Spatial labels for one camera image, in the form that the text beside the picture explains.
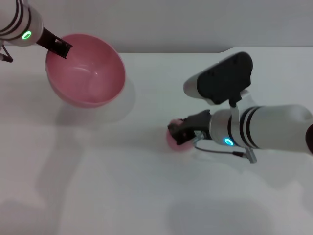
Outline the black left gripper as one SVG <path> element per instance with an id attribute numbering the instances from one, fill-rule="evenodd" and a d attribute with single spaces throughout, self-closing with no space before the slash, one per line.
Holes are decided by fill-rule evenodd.
<path id="1" fill-rule="evenodd" d="M 36 44 L 44 47 L 45 49 L 53 52 L 54 54 L 66 59 L 72 45 L 60 38 L 57 38 L 53 33 L 43 28 L 43 32 L 36 42 Z"/>

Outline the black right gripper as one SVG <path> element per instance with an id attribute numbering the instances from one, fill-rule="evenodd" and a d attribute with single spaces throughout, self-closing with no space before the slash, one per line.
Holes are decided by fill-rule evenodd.
<path id="1" fill-rule="evenodd" d="M 211 140 L 209 124 L 211 121 L 210 110 L 201 111 L 198 114 L 188 116 L 184 119 L 174 119 L 168 124 L 167 142 L 169 146 L 192 146 L 192 139 L 195 137 L 193 131 L 201 131 L 205 134 L 206 140 Z"/>

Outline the pink toy peach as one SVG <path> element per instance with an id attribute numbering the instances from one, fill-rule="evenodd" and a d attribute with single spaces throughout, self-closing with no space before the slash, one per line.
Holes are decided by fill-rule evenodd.
<path id="1" fill-rule="evenodd" d="M 187 127 L 183 124 L 180 126 L 181 129 L 187 130 Z M 184 152 L 184 151 L 188 151 L 191 148 L 193 148 L 192 146 L 169 146 L 172 150 L 176 151 L 176 152 Z"/>

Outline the pink bowl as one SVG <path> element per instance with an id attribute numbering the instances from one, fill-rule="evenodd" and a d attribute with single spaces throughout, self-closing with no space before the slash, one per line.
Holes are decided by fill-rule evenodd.
<path id="1" fill-rule="evenodd" d="M 105 41 L 88 34 L 63 37 L 72 45 L 66 58 L 48 51 L 45 70 L 55 94 L 80 108 L 101 107 L 123 91 L 126 69 L 118 52 Z"/>

